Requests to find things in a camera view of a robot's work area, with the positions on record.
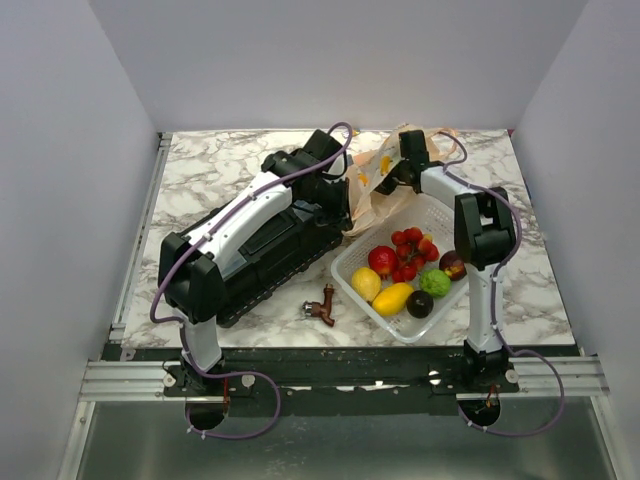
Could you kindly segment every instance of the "white plastic basket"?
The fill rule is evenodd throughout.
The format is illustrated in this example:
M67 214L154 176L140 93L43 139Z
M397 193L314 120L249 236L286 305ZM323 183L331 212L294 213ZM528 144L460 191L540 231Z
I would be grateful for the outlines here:
M420 340L469 289L469 280L466 276L462 280L452 282L449 293L443 298L435 299L431 314L427 318L418 319L409 315L406 309L394 316L381 317L366 300L351 288L353 272L360 267L368 266L367 257L373 248L378 245L395 248L391 243L391 234L396 230L405 230L414 226L420 227L423 233L433 235L433 243L438 247L441 255L454 249L453 211L433 197L416 195L413 203L407 208L388 218L380 227L365 232L338 255L331 264L331 275L344 292L378 325L404 343L415 343ZM433 268L438 268L438 262L427 263L422 271ZM419 277L420 272L411 282L416 289L420 288ZM388 287L391 283L390 279L383 280L382 288Z

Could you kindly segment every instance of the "marble tabletop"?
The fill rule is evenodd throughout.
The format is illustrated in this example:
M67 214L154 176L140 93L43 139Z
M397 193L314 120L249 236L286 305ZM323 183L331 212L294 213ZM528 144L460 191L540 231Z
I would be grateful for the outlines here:
M258 173L268 153L292 150L305 143L311 130L211 131L177 133L170 153L144 244L142 263L132 282L133 293L123 320L123 346L179 347L178 326L154 325L149 307L156 291L162 239L193 224L213 208L237 196ZM365 131L351 143L353 154L377 149L388 132ZM467 131L460 139L469 160L453 171L473 183L502 186L520 210L524 228L522 247L507 266L504 284L505 333L510 343L573 344L560 293L551 270L542 233L505 130ZM446 138L434 138L441 149ZM322 301L326 283L333 282L330 265L345 247L338 247L294 276L273 296L228 329L218 328L223 347L349 347L402 346L381 329L336 287L334 328L306 319L305 300ZM159 316L171 313L163 302ZM469 323L468 294L432 328L418 345L461 345Z

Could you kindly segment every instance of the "gray floor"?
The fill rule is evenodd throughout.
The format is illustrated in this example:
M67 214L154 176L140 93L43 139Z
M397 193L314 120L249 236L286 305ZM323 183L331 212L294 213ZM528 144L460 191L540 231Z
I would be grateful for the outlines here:
M555 406L505 401L496 427L525 430ZM587 399L571 400L557 428L519 440L481 434L457 417L400 415L287 417L254 440L203 441L186 435L181 405L101 404L96 412L83 480L614 478ZM263 421L230 419L226 428Z

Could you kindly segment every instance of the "gray wall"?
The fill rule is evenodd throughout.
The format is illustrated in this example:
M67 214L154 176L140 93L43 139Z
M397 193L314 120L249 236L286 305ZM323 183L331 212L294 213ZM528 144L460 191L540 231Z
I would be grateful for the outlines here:
M0 476L53 479L157 147L84 0L0 15Z
M162 130L513 127L586 0L90 0Z
M599 353L640 472L640 3L591 0L515 148L571 324Z

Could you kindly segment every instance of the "lemon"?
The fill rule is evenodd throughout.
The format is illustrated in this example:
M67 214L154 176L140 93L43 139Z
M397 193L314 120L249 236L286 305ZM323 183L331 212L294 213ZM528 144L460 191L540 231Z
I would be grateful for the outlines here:
M395 315L402 311L412 293L413 287L408 283L394 283L381 291L371 306L383 317Z
M380 292L382 281L376 272L362 267L351 276L351 286L367 302L372 302Z

